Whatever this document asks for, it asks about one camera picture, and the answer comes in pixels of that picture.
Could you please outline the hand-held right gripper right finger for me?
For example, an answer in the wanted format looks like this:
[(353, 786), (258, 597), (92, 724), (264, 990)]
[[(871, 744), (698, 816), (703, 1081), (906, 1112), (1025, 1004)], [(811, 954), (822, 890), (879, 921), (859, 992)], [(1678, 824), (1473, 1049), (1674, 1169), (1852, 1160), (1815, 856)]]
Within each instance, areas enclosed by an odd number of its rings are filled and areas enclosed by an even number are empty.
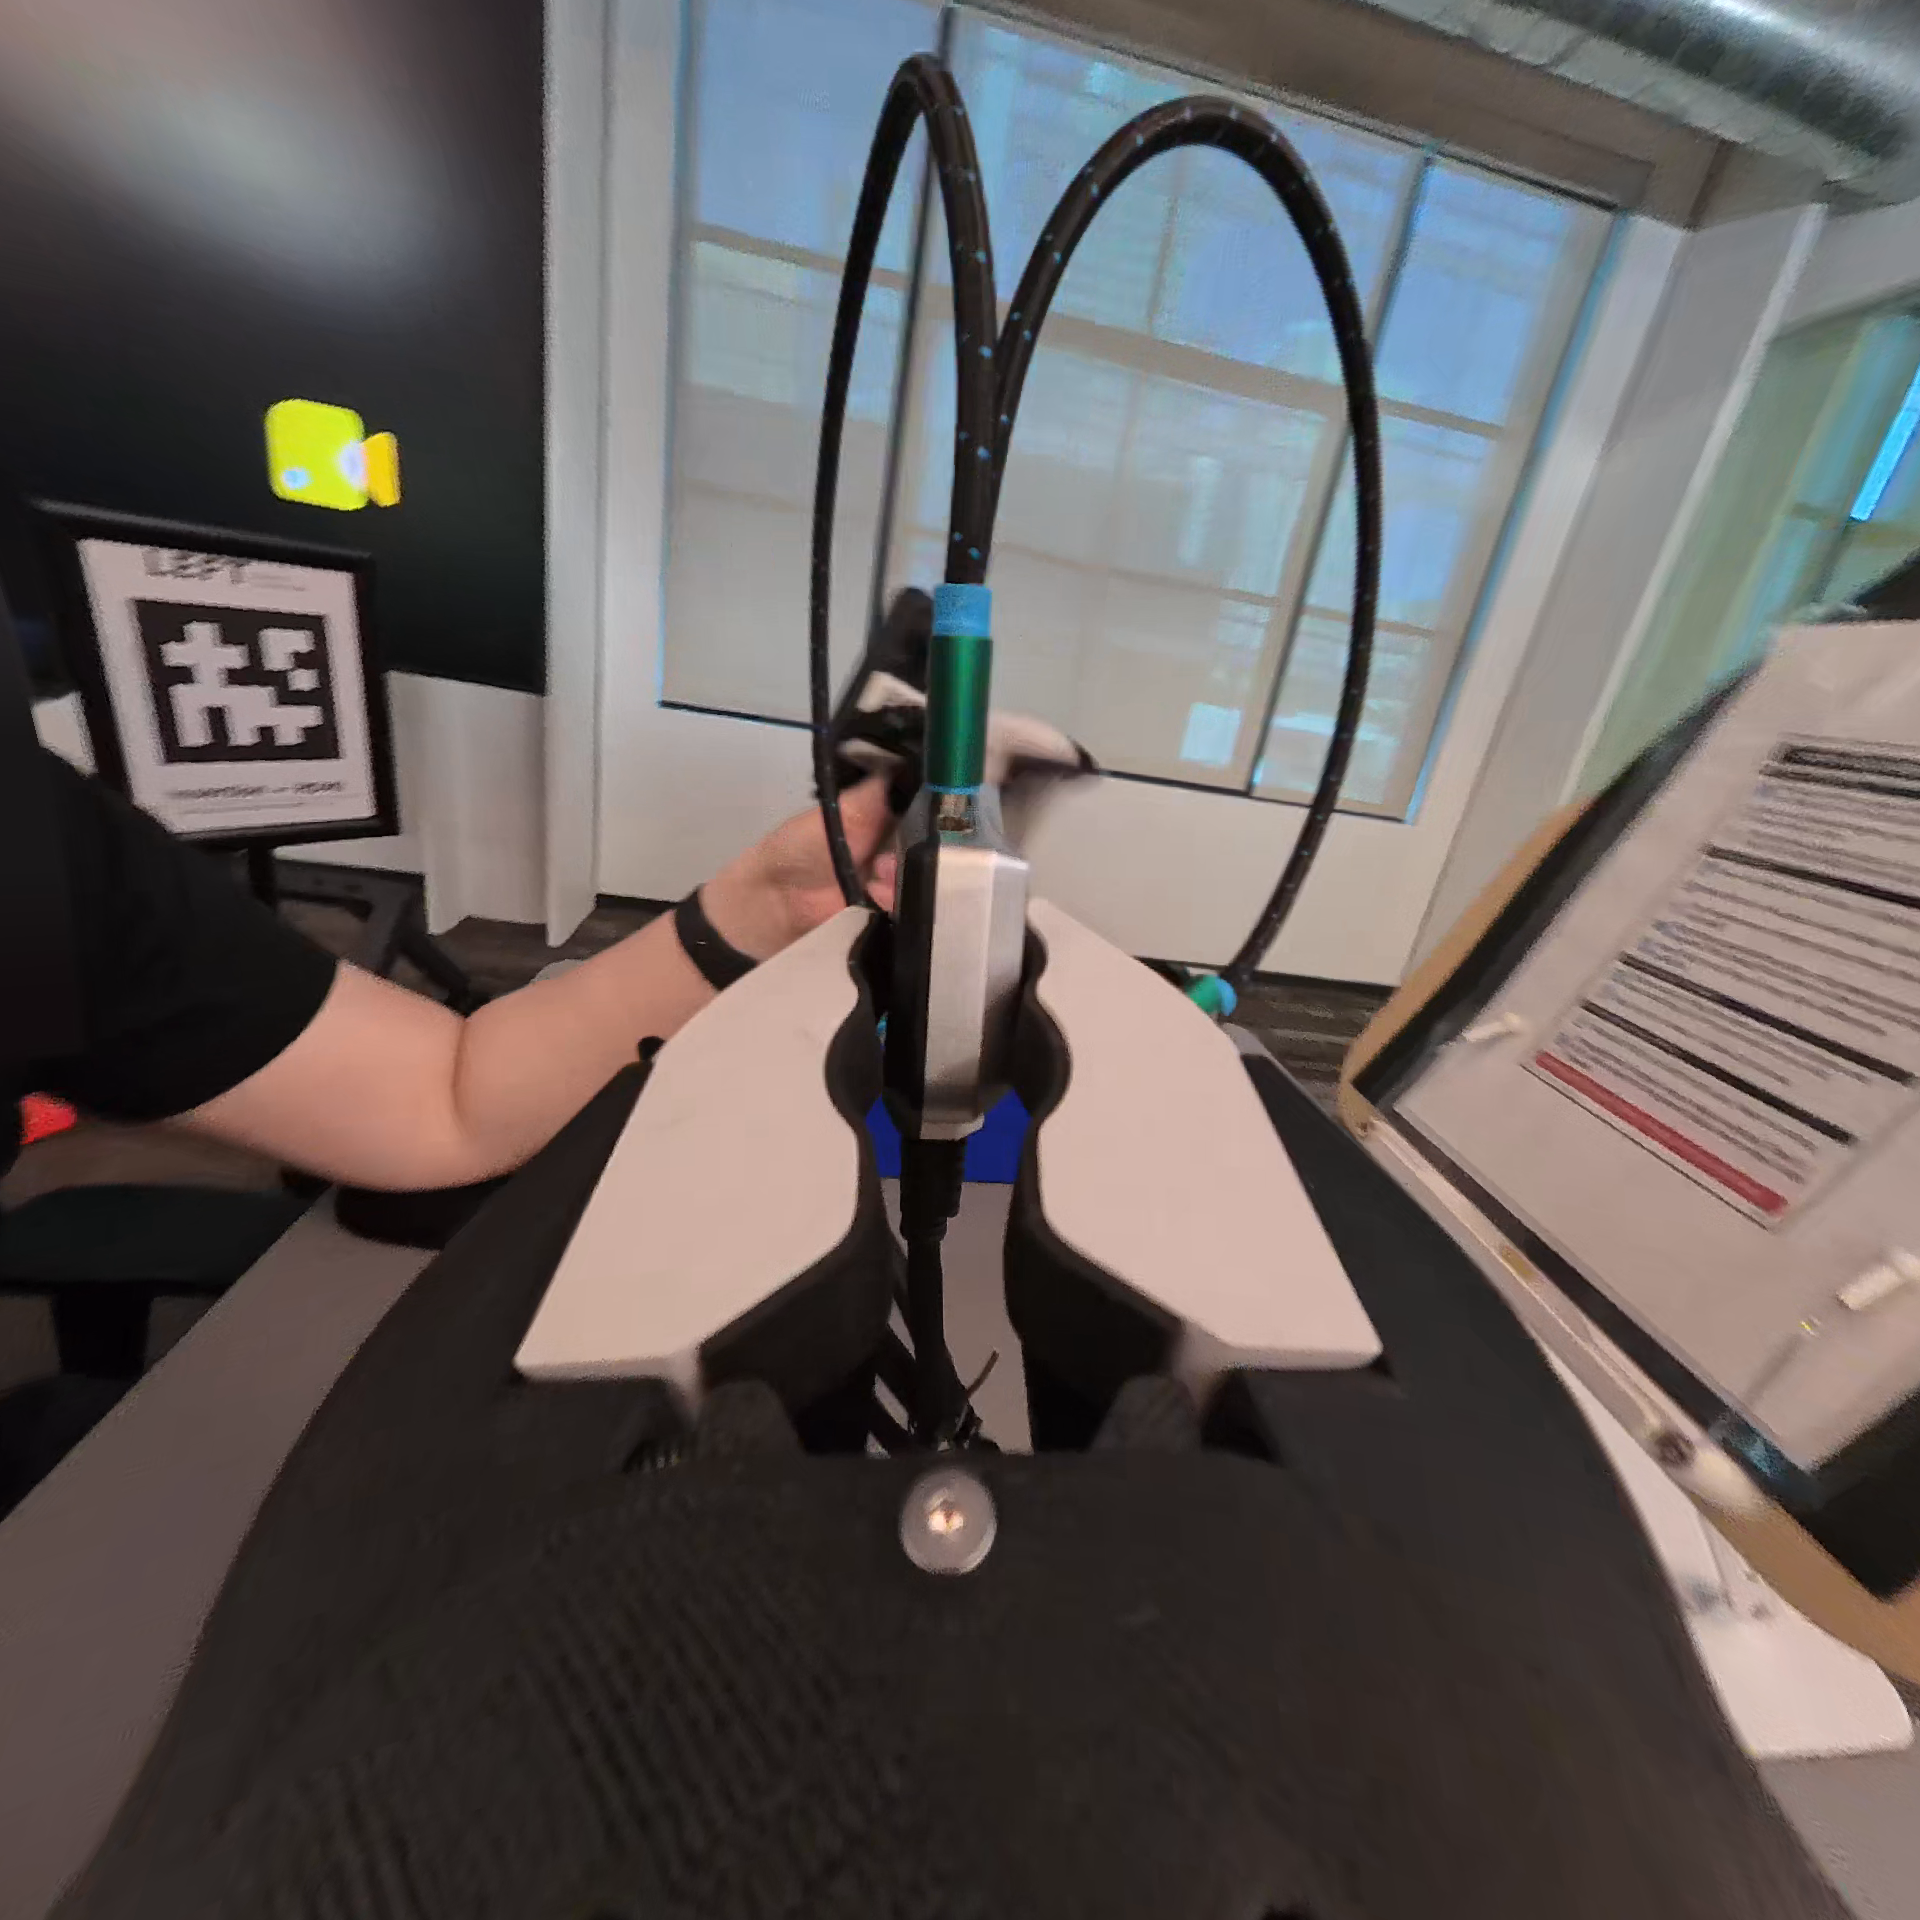
[(1384, 1342), (1228, 1031), (1035, 901), (1004, 1294), (1059, 1378), (1358, 1372)]

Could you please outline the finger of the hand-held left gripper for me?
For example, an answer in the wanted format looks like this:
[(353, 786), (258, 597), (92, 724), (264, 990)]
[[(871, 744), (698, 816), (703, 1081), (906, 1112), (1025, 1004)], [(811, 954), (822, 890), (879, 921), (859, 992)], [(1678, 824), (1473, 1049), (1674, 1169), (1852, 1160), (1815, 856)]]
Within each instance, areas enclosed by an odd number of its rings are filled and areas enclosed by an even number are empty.
[(1097, 776), (1095, 757), (1066, 732), (1022, 710), (987, 714), (984, 776), (987, 782)]

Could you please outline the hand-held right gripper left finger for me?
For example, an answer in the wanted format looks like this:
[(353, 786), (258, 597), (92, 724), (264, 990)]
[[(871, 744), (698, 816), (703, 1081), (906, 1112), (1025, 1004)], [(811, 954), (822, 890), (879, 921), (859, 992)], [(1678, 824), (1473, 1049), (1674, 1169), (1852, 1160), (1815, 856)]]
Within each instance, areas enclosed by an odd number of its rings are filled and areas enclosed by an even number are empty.
[(842, 1388), (895, 1308), (868, 1114), (880, 1020), (846, 906), (655, 1056), (515, 1353), (532, 1383)]

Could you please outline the silver hdmi adapter box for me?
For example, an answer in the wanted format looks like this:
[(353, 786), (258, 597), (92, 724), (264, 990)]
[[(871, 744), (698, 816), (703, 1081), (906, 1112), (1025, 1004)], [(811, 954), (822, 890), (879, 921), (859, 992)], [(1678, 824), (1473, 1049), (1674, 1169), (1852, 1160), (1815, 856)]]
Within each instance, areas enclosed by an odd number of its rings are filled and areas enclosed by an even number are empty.
[(985, 813), (899, 863), (882, 1097), (904, 1141), (976, 1133), (1016, 1077), (1030, 863)]

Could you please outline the person's left forearm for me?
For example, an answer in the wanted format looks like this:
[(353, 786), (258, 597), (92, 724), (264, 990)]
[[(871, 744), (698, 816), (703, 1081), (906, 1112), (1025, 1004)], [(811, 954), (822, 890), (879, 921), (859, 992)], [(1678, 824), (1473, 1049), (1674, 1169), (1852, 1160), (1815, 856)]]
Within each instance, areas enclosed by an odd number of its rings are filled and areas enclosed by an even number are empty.
[(714, 997), (671, 916), (474, 1015), (340, 962), (291, 1047), (174, 1126), (345, 1185), (481, 1184)]

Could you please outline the person's left hand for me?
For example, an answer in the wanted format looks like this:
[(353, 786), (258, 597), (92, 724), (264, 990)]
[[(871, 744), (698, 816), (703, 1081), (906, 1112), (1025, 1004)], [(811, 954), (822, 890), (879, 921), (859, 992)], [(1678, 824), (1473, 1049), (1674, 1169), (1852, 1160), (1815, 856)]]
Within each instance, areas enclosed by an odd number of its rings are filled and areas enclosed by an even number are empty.
[[(889, 784), (868, 775), (839, 798), (858, 888), (879, 910), (897, 904), (899, 816)], [(806, 806), (739, 853), (699, 888), (704, 916), (735, 951), (763, 962), (849, 902), (832, 866), (826, 816)]]

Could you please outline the black wristband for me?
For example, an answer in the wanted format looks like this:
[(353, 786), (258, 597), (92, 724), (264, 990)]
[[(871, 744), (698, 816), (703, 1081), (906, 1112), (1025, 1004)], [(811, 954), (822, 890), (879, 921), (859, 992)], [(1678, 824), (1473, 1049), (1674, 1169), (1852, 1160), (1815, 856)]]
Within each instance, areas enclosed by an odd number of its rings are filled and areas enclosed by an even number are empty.
[(758, 958), (735, 945), (714, 922), (703, 887), (674, 902), (672, 930), (688, 965), (715, 993), (735, 988), (759, 967)]

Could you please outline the black textured pad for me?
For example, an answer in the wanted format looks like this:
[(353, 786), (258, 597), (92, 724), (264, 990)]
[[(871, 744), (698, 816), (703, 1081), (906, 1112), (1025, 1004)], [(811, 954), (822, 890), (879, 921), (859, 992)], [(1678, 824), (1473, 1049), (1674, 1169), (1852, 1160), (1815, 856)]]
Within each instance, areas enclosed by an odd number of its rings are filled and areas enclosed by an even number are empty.
[(418, 1190), (338, 1184), (331, 1206), (338, 1226), (351, 1237), (436, 1255), (504, 1184), (508, 1184), (506, 1175), (479, 1184)]

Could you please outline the laminated instruction sign board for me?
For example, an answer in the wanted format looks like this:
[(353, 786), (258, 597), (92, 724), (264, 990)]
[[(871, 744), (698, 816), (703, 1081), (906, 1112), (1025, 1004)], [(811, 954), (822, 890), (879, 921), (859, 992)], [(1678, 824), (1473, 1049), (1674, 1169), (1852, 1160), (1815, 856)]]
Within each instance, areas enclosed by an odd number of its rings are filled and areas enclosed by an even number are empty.
[(1600, 800), (1555, 810), (1506, 860), (1439, 945), (1404, 975), (1348, 1050), (1336, 1095), (1338, 1118), (1470, 1255), (1543, 1353), (1562, 1359), (1596, 1393), (1700, 1518), (1714, 1524), (1778, 1596), (1840, 1644), (1863, 1652), (1890, 1682), (1916, 1686), (1916, 1589), (1897, 1600), (1872, 1596), (1748, 1479), (1735, 1488), (1734, 1458), (1719, 1454), (1719, 1466), (1711, 1469), (1706, 1430), (1598, 1327), (1591, 1312), (1548, 1279), (1513, 1232), (1498, 1226), (1452, 1175), (1417, 1152), (1400, 1125), (1385, 1118), (1378, 1097), (1360, 1087), (1362, 1074), (1385, 1056), (1387, 1045), (1412, 1026), (1456, 975), (1473, 970), (1473, 958), (1492, 941), (1500, 914), (1553, 863), (1562, 846), (1584, 850), (1596, 839), (1596, 821), (1602, 813)]

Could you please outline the black office chair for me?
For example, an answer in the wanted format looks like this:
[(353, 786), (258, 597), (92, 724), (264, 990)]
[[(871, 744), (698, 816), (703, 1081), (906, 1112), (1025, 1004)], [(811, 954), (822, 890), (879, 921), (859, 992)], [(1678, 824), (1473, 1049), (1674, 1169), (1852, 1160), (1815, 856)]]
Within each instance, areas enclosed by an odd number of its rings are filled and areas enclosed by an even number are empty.
[(14, 1513), (150, 1365), (158, 1301), (214, 1303), (295, 1226), (295, 1190), (97, 1184), (6, 1212), (3, 1290), (50, 1310), (57, 1368), (3, 1396), (3, 1513)]

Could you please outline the person's black shirt sleeve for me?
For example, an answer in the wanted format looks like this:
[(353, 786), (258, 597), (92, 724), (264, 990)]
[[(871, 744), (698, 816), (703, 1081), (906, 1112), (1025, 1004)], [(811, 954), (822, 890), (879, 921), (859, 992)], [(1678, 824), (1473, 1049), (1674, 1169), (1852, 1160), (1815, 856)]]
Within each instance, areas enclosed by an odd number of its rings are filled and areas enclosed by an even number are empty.
[(338, 962), (98, 776), (49, 749), (6, 616), (3, 1105), (174, 1120), (273, 1064)]

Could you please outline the printed tag sign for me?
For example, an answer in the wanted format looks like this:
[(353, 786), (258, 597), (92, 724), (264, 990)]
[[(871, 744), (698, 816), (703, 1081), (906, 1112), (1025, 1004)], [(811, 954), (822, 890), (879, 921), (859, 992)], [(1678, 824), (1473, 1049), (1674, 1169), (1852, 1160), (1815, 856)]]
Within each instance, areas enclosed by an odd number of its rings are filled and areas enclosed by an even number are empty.
[(371, 553), (54, 498), (27, 517), (102, 778), (208, 847), (400, 829)]

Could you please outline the white sign stand base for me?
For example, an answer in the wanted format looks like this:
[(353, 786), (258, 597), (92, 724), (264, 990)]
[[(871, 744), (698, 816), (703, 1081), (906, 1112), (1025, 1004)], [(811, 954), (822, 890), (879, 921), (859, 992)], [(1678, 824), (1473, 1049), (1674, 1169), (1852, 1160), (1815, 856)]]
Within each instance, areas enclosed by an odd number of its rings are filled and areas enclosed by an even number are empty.
[(1562, 1359), (1550, 1366), (1632, 1501), (1747, 1756), (1850, 1760), (1914, 1749), (1914, 1716), (1883, 1669), (1778, 1596), (1596, 1393)]

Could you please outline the black monitor screen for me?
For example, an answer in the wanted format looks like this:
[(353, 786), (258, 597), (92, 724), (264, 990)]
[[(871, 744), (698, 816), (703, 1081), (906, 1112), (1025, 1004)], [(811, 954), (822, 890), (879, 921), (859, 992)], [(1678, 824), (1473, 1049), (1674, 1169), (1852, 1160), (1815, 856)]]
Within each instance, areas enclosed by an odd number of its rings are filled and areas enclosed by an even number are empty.
[(3, 7), (6, 597), (27, 506), (376, 559), (407, 674), (543, 693), (544, 4)]

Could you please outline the silver ventilation duct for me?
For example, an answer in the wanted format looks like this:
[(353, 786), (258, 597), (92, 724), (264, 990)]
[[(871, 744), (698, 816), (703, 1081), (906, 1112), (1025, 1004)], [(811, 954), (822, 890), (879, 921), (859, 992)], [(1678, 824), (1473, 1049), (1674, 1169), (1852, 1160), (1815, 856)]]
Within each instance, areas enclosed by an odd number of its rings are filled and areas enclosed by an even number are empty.
[(1866, 206), (1916, 198), (1916, 2), (1378, 2), (1377, 9), (1778, 160)]

